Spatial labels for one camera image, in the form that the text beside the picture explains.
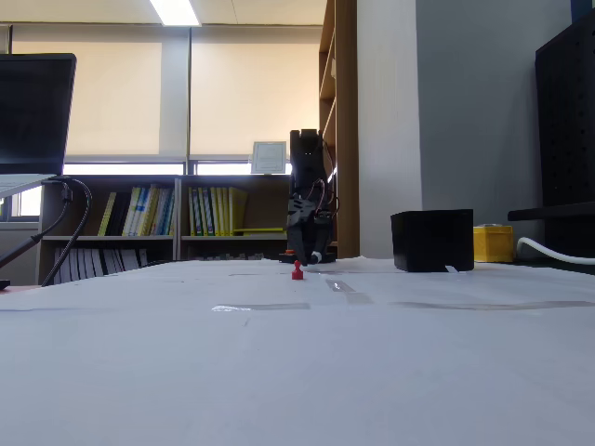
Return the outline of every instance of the laptop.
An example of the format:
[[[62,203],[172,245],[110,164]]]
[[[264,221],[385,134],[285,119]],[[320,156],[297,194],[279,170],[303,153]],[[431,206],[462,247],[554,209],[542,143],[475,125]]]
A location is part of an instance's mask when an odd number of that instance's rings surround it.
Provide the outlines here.
[[[62,175],[74,54],[0,55],[0,198]]]

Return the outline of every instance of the fluorescent light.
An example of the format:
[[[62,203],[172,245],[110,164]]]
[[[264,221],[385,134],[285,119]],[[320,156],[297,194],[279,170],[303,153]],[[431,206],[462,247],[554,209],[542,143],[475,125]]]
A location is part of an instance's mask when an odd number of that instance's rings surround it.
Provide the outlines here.
[[[200,26],[190,0],[151,0],[165,26]]]

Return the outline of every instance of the wooden bookcase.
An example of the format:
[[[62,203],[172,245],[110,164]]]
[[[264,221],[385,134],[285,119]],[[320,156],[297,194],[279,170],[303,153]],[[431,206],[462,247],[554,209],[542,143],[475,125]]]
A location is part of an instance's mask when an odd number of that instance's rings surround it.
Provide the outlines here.
[[[288,176],[184,176],[178,178],[181,191],[178,219],[178,258],[193,260],[215,254],[264,254],[278,258],[287,247],[285,234],[260,236],[192,237],[188,188],[234,187],[248,192],[243,229],[286,228],[289,197]]]
[[[284,234],[251,237],[191,237],[189,187],[235,187],[248,192],[245,228],[286,228],[289,176],[74,176],[91,190],[93,207],[89,220],[74,248],[146,249],[148,257],[162,260],[189,260],[197,257],[230,254],[264,254],[276,258],[287,246]],[[98,236],[111,192],[131,192],[135,186],[158,184],[175,193],[173,236]],[[73,203],[64,220],[39,243],[37,248],[37,283],[51,271],[56,248],[66,246],[79,225],[86,208],[85,194],[72,186]],[[42,188],[39,230],[45,230],[62,211],[60,185]]]
[[[131,192],[135,186],[149,187],[153,183],[174,189],[176,187],[175,176],[73,176],[73,178],[83,181],[93,196],[89,220],[74,248],[146,249],[149,258],[176,259],[177,238],[175,235],[149,237],[100,237],[97,235],[111,192]],[[66,246],[85,213],[86,198],[83,190],[76,184],[73,184],[71,189],[73,190],[73,202],[66,217],[39,243],[36,269],[38,284],[41,284],[51,271],[55,261],[56,248]],[[61,191],[60,185],[43,186],[39,216],[40,231],[48,228],[60,216],[63,207]]]
[[[333,245],[340,258],[355,257],[360,254],[357,0],[328,0],[319,62],[320,128],[337,166],[340,199]]]

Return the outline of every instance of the red pawn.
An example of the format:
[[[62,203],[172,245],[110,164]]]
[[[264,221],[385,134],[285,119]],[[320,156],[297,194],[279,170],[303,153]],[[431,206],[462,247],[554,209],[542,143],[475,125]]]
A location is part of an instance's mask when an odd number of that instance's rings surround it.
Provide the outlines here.
[[[304,271],[299,269],[299,267],[301,267],[301,263],[299,263],[299,260],[296,260],[296,263],[294,263],[294,265],[296,266],[296,270],[292,271],[291,280],[292,281],[303,281],[304,280]]]

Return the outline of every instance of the ceiling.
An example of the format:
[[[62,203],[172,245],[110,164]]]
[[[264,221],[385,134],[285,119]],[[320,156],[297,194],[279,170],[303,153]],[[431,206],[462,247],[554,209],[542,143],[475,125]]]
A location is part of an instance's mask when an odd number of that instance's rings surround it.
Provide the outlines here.
[[[322,25],[326,0],[191,0],[202,23]],[[160,23],[150,0],[0,0],[3,22]]]

